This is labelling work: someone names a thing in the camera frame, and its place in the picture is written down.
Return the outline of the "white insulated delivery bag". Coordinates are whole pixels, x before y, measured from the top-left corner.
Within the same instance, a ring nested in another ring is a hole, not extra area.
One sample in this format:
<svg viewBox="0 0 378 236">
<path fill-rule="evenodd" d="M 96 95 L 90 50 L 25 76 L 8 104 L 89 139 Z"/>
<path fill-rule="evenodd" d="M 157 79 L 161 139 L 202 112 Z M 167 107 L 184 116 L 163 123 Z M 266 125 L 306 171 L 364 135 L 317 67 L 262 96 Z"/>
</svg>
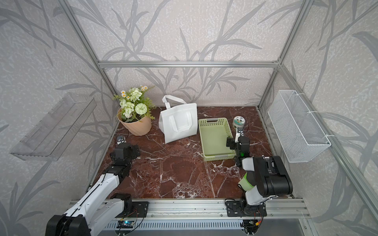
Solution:
<svg viewBox="0 0 378 236">
<path fill-rule="evenodd" d="M 158 127 L 164 134 L 165 143 L 197 134 L 196 103 L 186 103 L 183 99 L 172 95 L 165 95 L 162 102 L 166 109 L 159 115 Z"/>
</svg>

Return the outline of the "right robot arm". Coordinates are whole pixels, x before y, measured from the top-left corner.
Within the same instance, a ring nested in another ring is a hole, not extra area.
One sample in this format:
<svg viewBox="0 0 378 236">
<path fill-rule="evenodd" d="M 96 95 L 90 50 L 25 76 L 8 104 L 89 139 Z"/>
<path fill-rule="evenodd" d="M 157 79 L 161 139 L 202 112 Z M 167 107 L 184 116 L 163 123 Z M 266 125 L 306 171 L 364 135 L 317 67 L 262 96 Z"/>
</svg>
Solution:
<svg viewBox="0 0 378 236">
<path fill-rule="evenodd" d="M 266 201 L 290 195 L 293 184 L 280 156 L 250 156 L 250 140 L 241 136 L 235 141 L 227 138 L 226 146 L 235 151 L 237 167 L 246 173 L 238 184 L 243 189 L 243 208 L 260 206 Z"/>
</svg>

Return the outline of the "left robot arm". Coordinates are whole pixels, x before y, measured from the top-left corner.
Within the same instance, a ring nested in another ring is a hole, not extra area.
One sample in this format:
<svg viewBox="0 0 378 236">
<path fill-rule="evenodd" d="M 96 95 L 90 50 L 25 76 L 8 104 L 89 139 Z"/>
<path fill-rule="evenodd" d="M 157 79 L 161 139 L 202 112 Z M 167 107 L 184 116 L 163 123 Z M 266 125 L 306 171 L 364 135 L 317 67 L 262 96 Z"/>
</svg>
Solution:
<svg viewBox="0 0 378 236">
<path fill-rule="evenodd" d="M 105 199 L 130 175 L 132 161 L 140 156 L 137 145 L 120 143 L 111 153 L 112 164 L 92 188 L 62 215 L 54 215 L 47 223 L 47 236 L 97 236 L 116 216 L 133 215 L 136 210 L 130 194 L 114 194 Z"/>
</svg>

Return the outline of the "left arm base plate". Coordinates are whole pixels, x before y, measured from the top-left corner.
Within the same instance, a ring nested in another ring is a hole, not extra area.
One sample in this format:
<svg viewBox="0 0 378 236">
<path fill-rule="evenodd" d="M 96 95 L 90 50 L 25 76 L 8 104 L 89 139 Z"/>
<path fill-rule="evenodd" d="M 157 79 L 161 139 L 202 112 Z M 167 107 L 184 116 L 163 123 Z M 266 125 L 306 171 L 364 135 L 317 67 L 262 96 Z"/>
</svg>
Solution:
<svg viewBox="0 0 378 236">
<path fill-rule="evenodd" d="M 133 201 L 131 203 L 131 206 L 127 206 L 127 208 L 121 212 L 117 218 L 145 218 L 148 213 L 148 201 L 142 201 L 142 202 L 135 202 Z"/>
</svg>

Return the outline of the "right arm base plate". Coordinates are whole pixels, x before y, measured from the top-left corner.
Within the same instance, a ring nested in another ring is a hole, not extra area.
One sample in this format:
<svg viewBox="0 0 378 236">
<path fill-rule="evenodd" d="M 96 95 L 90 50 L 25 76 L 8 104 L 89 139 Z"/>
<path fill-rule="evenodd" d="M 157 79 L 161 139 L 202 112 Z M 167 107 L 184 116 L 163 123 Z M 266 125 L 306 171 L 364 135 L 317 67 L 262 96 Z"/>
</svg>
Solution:
<svg viewBox="0 0 378 236">
<path fill-rule="evenodd" d="M 225 199 L 224 204 L 229 217 L 266 217 L 266 205 L 251 206 L 244 199 Z"/>
</svg>

